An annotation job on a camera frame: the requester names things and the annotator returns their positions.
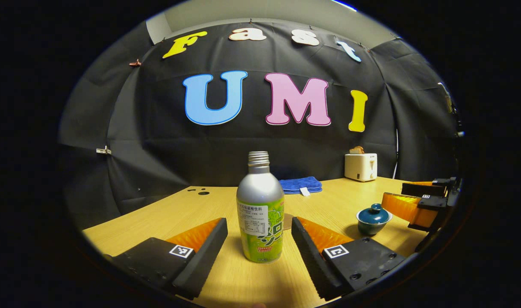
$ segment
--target coaster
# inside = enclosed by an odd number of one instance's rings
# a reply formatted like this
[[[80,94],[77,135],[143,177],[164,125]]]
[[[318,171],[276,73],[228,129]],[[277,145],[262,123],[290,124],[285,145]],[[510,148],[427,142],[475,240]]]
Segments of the coaster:
[[[285,213],[283,216],[283,230],[288,230],[291,228],[291,224],[293,223],[293,215]]]

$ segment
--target teal lid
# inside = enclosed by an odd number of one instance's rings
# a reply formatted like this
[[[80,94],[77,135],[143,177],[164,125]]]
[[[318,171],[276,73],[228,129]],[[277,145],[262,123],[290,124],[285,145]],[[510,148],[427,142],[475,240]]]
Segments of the teal lid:
[[[364,209],[357,214],[357,219],[366,224],[383,224],[389,221],[389,213],[382,208],[382,205],[375,203],[368,209]]]

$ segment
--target white toaster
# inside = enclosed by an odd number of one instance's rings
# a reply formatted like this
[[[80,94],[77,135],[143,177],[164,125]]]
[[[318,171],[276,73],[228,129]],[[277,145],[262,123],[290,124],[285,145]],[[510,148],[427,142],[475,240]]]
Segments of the white toaster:
[[[346,154],[344,176],[361,182],[376,179],[378,160],[376,154]]]

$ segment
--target towel tag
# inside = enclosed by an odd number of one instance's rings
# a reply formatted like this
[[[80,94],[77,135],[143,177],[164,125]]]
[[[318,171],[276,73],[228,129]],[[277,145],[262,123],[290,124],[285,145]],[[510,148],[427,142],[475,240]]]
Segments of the towel tag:
[[[300,192],[302,193],[302,195],[309,195],[309,191],[308,191],[307,187],[302,187],[300,189]]]

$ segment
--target blue letter u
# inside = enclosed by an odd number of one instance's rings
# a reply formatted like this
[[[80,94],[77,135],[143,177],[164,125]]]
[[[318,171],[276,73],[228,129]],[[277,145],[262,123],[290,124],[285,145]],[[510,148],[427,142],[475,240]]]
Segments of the blue letter u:
[[[182,84],[186,86],[184,109],[190,121],[200,125],[217,125],[233,119],[241,111],[241,80],[247,77],[244,71],[229,71],[221,74],[227,81],[227,103],[221,109],[207,107],[207,84],[213,80],[209,74],[201,74],[186,78]]]

